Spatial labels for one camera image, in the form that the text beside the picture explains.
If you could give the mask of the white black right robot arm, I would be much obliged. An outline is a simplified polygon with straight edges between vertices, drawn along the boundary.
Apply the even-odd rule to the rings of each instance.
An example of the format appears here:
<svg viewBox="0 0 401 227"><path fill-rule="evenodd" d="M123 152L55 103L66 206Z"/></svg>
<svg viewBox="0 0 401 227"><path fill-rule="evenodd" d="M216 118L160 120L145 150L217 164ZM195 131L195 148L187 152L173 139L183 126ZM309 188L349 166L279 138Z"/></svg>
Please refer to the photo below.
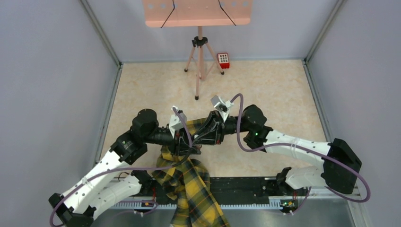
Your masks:
<svg viewBox="0 0 401 227"><path fill-rule="evenodd" d="M246 152L262 151L299 159L309 163L303 168L285 167L277 175L277 188L290 195L304 187L326 187L339 194L352 194L362 166L348 143L335 138L316 142L293 137L265 125L267 118L256 105L241 109L238 116L218 108L193 135L193 143L217 145L226 135L235 134L239 147Z"/></svg>

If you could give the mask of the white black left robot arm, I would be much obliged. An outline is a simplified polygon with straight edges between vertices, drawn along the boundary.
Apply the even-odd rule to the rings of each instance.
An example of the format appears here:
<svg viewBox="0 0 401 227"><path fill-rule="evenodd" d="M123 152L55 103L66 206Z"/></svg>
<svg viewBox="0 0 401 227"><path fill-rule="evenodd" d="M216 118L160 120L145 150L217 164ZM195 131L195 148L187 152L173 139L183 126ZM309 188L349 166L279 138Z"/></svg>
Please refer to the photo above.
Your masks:
<svg viewBox="0 0 401 227"><path fill-rule="evenodd" d="M187 116L177 107L166 127L160 127L157 113L143 109L132 120L130 129L120 135L101 160L67 191L49 198L52 206L49 224L54 218L61 227L89 227L106 210L131 195L147 195L152 183L138 178L135 171L146 173L148 167L132 167L148 150L148 144L176 148L183 145L186 156L194 149Z"/></svg>

